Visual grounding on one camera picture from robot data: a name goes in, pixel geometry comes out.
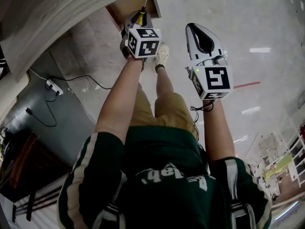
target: glossy floor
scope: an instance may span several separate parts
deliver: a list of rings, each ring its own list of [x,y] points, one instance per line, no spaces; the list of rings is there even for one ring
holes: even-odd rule
[[[158,3],[162,18],[154,19],[153,24],[162,30],[163,40],[170,47],[167,72],[175,91],[188,106],[199,107],[201,102],[184,69],[189,61],[187,23],[201,24],[221,39],[228,64],[234,70],[234,85],[260,82],[236,89],[223,100],[236,152],[250,163],[258,161],[263,155],[258,146],[260,136],[277,129],[283,109],[289,115],[297,111],[298,96],[305,89],[302,0],[158,0]],[[72,34],[86,61],[83,72],[106,87],[112,86],[125,59],[119,50],[120,33],[105,10],[90,15],[72,29]],[[151,71],[150,62],[140,82],[153,108],[156,74]],[[109,91],[92,82],[85,88],[83,84],[70,86],[97,120]],[[201,113],[198,127],[203,143]]]

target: foot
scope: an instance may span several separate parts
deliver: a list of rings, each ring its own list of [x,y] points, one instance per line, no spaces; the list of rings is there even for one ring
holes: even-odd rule
[[[153,66],[152,71],[157,72],[156,67],[158,66],[159,68],[160,67],[159,65],[163,65],[163,67],[165,68],[169,54],[170,54],[170,48],[165,43],[162,43],[159,48],[158,54],[155,57],[154,62],[152,64]]]

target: red line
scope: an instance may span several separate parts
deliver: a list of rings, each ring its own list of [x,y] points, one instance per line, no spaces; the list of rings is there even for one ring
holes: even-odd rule
[[[241,87],[245,87],[245,86],[252,86],[252,85],[257,85],[257,84],[260,84],[261,82],[252,82],[252,83],[247,83],[247,84],[243,84],[243,85],[238,85],[238,86],[235,86],[234,89],[236,88],[241,88]]]

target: ceiling light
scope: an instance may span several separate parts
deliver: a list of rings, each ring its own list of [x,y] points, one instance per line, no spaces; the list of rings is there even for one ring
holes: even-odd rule
[[[236,142],[242,142],[242,141],[247,140],[247,139],[248,139],[248,136],[245,135],[245,136],[243,136],[241,139],[235,140],[235,141],[233,141],[233,142],[234,142],[234,143],[236,143]]]
[[[270,52],[271,48],[250,48],[250,52]]]
[[[289,212],[289,210],[291,210],[294,206],[296,206],[296,204],[298,203],[299,201],[296,201],[295,203],[293,203],[287,210],[285,210],[285,212],[283,214],[281,214],[279,217],[277,217],[275,220],[278,220],[280,219],[283,215],[285,215],[287,212]]]
[[[257,112],[259,110],[260,110],[260,106],[257,106],[257,107],[251,108],[251,109],[246,109],[246,110],[242,111],[242,115],[251,115],[254,112]]]

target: power strip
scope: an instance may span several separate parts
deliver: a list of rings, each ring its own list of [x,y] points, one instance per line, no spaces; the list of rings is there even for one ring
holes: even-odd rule
[[[49,85],[49,86],[52,86],[52,90],[54,90],[55,92],[59,92],[59,95],[62,95],[63,94],[63,90],[58,86],[58,85],[56,85],[55,83],[54,83],[54,81],[52,81],[52,80],[47,80],[47,84]]]

